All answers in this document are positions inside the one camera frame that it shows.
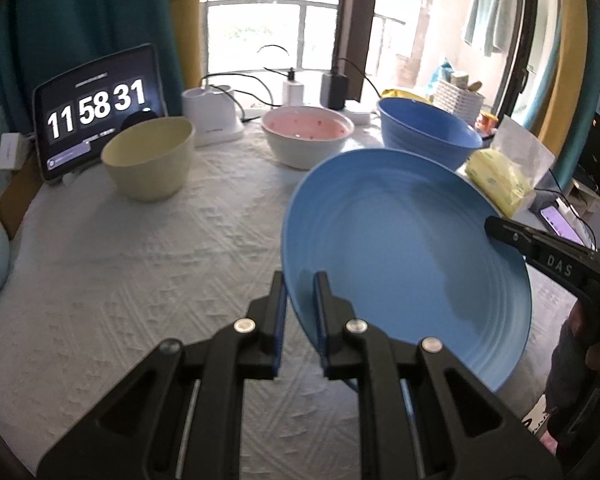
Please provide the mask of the operator right hand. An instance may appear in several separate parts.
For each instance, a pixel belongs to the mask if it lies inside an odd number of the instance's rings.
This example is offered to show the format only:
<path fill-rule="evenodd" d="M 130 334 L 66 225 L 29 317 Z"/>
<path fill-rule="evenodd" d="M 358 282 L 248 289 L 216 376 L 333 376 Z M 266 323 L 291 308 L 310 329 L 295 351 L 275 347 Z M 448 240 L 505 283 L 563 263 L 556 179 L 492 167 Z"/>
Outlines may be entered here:
<path fill-rule="evenodd" d="M 570 426 L 596 389 L 600 389 L 600 328 L 577 301 L 562 324 L 550 360 L 547 411 L 562 426 Z"/>

